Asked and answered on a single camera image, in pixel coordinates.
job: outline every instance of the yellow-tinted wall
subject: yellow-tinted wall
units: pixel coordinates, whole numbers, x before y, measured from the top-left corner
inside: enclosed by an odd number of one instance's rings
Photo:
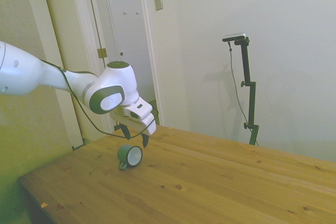
[[[0,0],[0,40],[45,59],[29,0]],[[72,151],[55,90],[0,96],[0,223],[31,223],[18,177]]]
[[[75,1],[47,0],[47,3],[64,67],[70,71],[90,71]],[[91,125],[76,103],[75,107],[83,137],[93,141],[103,137],[104,134]],[[103,129],[101,116],[94,114],[85,106],[84,109],[95,125]]]

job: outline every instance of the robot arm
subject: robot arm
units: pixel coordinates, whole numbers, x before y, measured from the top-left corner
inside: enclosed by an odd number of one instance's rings
[[[152,106],[137,92],[132,67],[122,61],[107,64],[97,77],[90,72],[71,72],[45,63],[33,55],[0,41],[0,94],[25,95],[38,85],[66,90],[96,114],[110,112],[122,125],[143,132],[144,147],[156,130]],[[122,127],[129,137],[127,128]]]

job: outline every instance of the green mug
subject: green mug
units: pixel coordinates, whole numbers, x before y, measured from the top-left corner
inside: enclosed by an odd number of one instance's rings
[[[118,168],[124,170],[127,166],[135,167],[142,159],[142,150],[139,146],[123,145],[118,150],[120,163]]]

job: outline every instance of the wooden table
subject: wooden table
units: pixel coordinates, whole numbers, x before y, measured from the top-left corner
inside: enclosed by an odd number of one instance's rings
[[[141,143],[106,136],[20,181],[55,223],[336,223],[335,163],[158,126],[119,170]]]

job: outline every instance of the white door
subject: white door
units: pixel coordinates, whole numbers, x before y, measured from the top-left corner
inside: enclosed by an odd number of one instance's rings
[[[119,60],[133,67],[139,95],[151,102],[155,100],[155,93],[141,0],[108,2]]]

